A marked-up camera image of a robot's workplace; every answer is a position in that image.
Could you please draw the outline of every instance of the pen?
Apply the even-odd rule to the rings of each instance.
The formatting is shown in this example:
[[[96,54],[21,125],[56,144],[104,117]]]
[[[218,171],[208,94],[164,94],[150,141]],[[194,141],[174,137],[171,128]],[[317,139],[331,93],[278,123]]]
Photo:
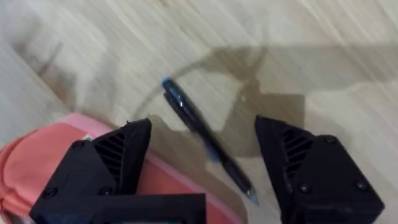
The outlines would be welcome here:
[[[222,150],[218,141],[213,137],[205,122],[197,114],[193,103],[189,100],[181,88],[171,79],[163,80],[162,85],[165,89],[164,97],[169,105],[185,123],[189,130],[197,133],[205,146],[211,151],[224,167],[224,170],[232,178],[239,189],[255,204],[259,204],[256,190],[250,183],[243,171],[236,163]]]

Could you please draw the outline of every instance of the screw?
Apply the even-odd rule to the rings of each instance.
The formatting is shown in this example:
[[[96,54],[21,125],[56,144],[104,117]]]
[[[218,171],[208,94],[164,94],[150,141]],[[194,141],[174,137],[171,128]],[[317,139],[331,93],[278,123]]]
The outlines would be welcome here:
[[[44,190],[42,196],[44,199],[50,199],[50,198],[53,198],[54,196],[56,196],[57,193],[58,193],[58,189],[56,187],[52,187],[52,188]]]
[[[298,189],[303,194],[309,194],[311,192],[311,187],[308,184],[300,184]]]
[[[85,145],[84,141],[75,141],[72,144],[72,149],[81,149]]]
[[[99,195],[110,195],[111,193],[112,193],[111,187],[103,187],[98,192]]]
[[[355,187],[360,191],[365,191],[366,189],[368,189],[368,185],[363,181],[355,182]]]
[[[337,139],[334,136],[327,136],[325,138],[325,142],[328,143],[328,144],[334,144],[334,143],[337,142]]]

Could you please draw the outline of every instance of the pen tip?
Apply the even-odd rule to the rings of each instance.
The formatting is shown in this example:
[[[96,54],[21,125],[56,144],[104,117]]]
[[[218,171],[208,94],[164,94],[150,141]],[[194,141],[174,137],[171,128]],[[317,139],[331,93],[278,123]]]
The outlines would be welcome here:
[[[248,198],[249,198],[250,201],[252,201],[257,206],[260,205],[259,198],[257,197],[256,191],[254,189],[251,189],[248,192]]]

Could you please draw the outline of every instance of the pink bag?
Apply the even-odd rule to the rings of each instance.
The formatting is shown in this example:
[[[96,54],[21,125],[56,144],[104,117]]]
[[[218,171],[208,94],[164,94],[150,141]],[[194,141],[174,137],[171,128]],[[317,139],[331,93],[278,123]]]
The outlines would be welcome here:
[[[65,155],[70,144],[89,135],[111,131],[108,126],[78,113],[32,131],[4,146],[0,152],[0,213],[29,219],[29,210]],[[174,168],[147,152],[137,194],[206,193],[207,222],[242,223],[241,219],[212,194],[205,192]]]

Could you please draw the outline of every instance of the black 3d-printed part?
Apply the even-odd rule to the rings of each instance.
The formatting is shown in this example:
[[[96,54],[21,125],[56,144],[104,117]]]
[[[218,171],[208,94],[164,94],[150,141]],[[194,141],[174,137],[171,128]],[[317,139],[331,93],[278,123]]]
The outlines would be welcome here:
[[[37,224],[206,223],[205,195],[134,195],[150,139],[148,119],[74,142],[29,215]]]
[[[334,136],[257,116],[256,134],[283,224],[369,224],[384,204]]]

